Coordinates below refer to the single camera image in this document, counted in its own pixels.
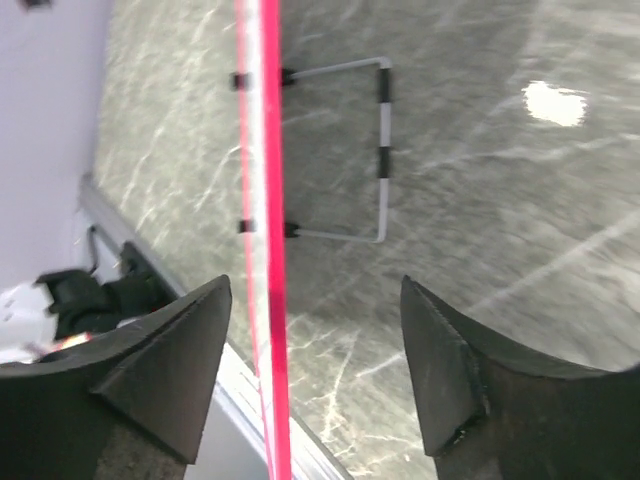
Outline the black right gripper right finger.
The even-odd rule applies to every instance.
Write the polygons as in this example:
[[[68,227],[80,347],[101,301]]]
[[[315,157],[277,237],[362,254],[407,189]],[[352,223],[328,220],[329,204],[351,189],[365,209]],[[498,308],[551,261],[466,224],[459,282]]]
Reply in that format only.
[[[401,328],[424,451],[441,479],[635,479],[639,370],[518,343],[411,278]]]

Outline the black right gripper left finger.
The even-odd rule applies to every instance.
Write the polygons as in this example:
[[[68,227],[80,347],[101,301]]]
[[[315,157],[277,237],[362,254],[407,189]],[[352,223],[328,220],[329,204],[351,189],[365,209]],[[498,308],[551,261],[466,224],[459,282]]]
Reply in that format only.
[[[154,349],[193,305],[168,306],[47,362],[1,369],[5,479],[180,479],[197,458],[207,406],[183,415]]]

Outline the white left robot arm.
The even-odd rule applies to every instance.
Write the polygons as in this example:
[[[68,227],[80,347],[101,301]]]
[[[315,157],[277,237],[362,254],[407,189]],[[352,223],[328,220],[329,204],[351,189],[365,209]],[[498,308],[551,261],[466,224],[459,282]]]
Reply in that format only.
[[[142,252],[123,244],[120,276],[75,268],[1,292],[1,363],[32,364],[159,310],[177,298]]]

